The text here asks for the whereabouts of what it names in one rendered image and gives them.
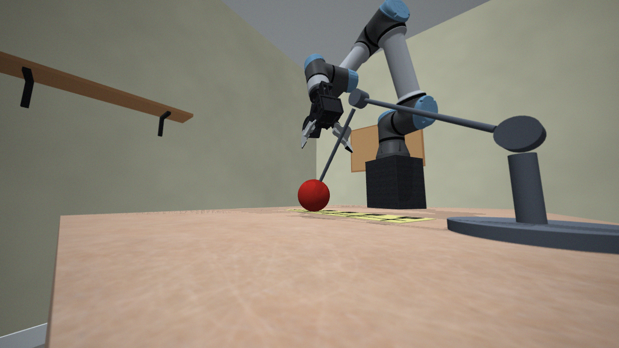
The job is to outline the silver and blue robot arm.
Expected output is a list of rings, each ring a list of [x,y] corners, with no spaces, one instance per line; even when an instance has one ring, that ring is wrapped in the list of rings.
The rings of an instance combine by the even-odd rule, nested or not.
[[[438,113],[434,98],[420,90],[412,65],[411,55],[405,42],[410,17],[408,7],[401,0],[385,0],[370,19],[352,46],[342,64],[335,66],[325,62],[319,54],[312,54],[305,61],[308,96],[311,89],[321,81],[331,82],[332,96],[338,98],[343,92],[351,93],[358,85],[357,69],[374,52],[383,48],[395,86],[396,105]],[[379,148],[376,159],[388,156],[408,156],[405,135],[424,129],[435,122],[429,117],[391,109],[378,117]],[[381,152],[382,151],[382,152]]]

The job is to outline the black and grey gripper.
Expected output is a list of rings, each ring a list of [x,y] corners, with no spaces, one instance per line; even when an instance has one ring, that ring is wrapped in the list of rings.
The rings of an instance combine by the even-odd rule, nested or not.
[[[324,87],[326,89],[324,89]],[[318,86],[311,89],[309,97],[314,105],[312,106],[311,114],[307,116],[303,123],[301,148],[307,143],[307,139],[310,133],[314,131],[315,127],[324,128],[326,130],[332,127],[332,133],[339,138],[343,127],[339,124],[338,120],[342,116],[343,107],[341,99],[332,96],[332,88],[333,85],[331,82],[321,81]],[[343,135],[341,143],[346,150],[353,153],[353,148],[349,142],[351,132],[351,128],[348,127]]]

